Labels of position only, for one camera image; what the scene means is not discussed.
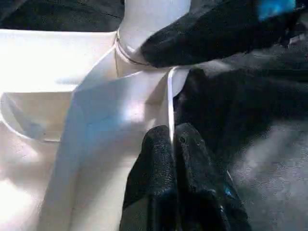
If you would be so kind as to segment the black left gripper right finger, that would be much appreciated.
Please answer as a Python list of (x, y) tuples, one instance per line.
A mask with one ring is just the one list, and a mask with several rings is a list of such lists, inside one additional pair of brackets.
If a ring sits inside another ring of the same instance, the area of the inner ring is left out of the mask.
[(184, 231), (247, 231), (249, 218), (227, 171), (189, 123), (174, 138), (181, 228)]

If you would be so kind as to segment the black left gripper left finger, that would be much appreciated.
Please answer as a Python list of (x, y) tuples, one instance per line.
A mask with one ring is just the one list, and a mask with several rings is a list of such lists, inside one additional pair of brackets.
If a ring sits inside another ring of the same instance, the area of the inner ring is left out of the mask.
[(165, 125), (150, 129), (127, 177), (122, 206), (123, 231), (174, 231), (178, 193), (175, 160)]

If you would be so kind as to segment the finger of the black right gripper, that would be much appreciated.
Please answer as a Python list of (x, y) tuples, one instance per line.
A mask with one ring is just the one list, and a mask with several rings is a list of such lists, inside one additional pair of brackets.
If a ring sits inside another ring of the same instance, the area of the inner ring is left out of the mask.
[(155, 67), (192, 65), (273, 46), (296, 24), (297, 0), (223, 0), (202, 5), (151, 35), (141, 46)]

